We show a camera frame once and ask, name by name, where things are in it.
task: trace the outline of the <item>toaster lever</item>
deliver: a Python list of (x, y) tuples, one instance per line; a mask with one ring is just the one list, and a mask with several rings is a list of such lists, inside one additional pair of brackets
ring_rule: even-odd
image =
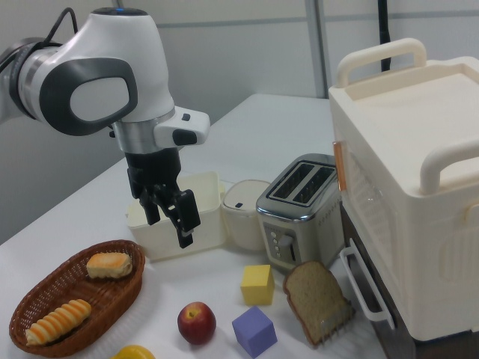
[(289, 247), (293, 244), (293, 237), (284, 234), (278, 241), (280, 247)]

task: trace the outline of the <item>yellow object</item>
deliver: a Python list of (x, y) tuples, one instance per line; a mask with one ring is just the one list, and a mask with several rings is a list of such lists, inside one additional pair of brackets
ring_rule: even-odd
[(270, 305), (275, 290), (271, 266), (246, 266), (241, 293), (246, 305)]
[(27, 346), (42, 346), (58, 339), (78, 327), (90, 313), (91, 305), (82, 299), (63, 304), (25, 331)]
[(125, 346), (111, 359), (155, 359), (155, 356), (143, 346)]

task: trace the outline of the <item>toy block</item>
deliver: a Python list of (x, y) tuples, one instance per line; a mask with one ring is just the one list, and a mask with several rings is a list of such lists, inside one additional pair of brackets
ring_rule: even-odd
[(258, 307), (249, 308), (233, 320), (233, 329), (238, 343), (252, 358), (278, 342), (272, 321)]
[(241, 293), (246, 305), (270, 305), (274, 291), (275, 280), (270, 265), (245, 267)]

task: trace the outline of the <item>red apple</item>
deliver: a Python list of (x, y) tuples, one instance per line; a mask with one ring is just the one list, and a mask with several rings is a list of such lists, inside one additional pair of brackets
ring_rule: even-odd
[(178, 329), (189, 343), (205, 344), (210, 341), (215, 332), (216, 317), (205, 303), (195, 301), (180, 311)]

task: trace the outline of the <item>stainless steel toaster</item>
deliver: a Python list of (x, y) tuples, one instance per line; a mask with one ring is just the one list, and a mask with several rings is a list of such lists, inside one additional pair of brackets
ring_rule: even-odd
[(330, 266), (344, 246), (340, 200), (334, 156), (310, 153), (293, 161), (256, 202), (271, 263)]

